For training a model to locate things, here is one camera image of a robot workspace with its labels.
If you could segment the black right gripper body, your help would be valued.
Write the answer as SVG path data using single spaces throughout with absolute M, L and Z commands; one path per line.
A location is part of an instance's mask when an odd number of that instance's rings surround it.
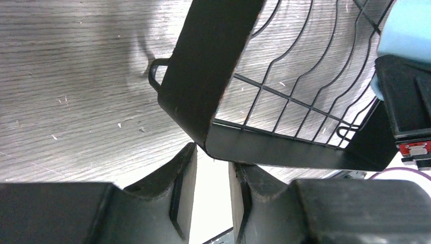
M 430 170 L 430 137 L 396 143 L 405 165 L 416 165 L 418 170 Z

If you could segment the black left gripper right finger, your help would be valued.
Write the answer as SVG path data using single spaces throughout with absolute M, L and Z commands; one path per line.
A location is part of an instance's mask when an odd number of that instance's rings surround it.
M 430 243 L 430 196 L 394 179 L 296 179 L 230 163 L 236 243 Z

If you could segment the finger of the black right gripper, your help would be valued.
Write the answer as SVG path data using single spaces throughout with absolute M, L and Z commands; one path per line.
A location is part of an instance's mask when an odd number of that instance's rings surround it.
M 394 137 L 430 137 L 430 64 L 385 55 L 375 68 Z

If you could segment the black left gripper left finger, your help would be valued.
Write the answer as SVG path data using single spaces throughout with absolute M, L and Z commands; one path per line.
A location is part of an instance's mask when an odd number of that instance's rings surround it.
M 1 243 L 188 243 L 197 146 L 120 189 L 110 182 L 1 184 Z

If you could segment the light blue mug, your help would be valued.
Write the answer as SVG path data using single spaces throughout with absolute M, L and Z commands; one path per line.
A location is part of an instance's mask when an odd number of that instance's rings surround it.
M 430 65 L 430 1 L 394 2 L 377 48 L 386 55 Z

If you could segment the black wire dish rack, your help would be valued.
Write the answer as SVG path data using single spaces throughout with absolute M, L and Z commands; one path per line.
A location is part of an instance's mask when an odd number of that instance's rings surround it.
M 218 160 L 382 171 L 397 153 L 371 80 L 393 1 L 192 1 L 154 60 L 160 107 Z

